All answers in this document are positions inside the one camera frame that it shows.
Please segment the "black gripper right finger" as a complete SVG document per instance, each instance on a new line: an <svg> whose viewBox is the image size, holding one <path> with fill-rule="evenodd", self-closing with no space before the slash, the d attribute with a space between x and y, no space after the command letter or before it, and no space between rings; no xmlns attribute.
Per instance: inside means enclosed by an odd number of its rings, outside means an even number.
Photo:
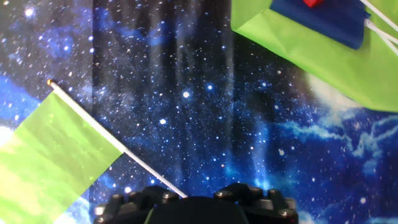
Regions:
<svg viewBox="0 0 398 224"><path fill-rule="evenodd" d="M249 223L299 223L296 201L285 198L277 189L263 190L248 184L233 183L216 191L213 198L236 204Z"/></svg>

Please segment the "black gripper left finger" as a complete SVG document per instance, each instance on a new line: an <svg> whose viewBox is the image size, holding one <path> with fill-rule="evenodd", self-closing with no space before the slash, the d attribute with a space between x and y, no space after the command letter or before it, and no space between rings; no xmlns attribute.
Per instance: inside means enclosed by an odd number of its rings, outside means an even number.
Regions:
<svg viewBox="0 0 398 224"><path fill-rule="evenodd" d="M94 224L145 224L150 212L158 205L187 197L159 185L125 194L114 194L108 202L94 209Z"/></svg>

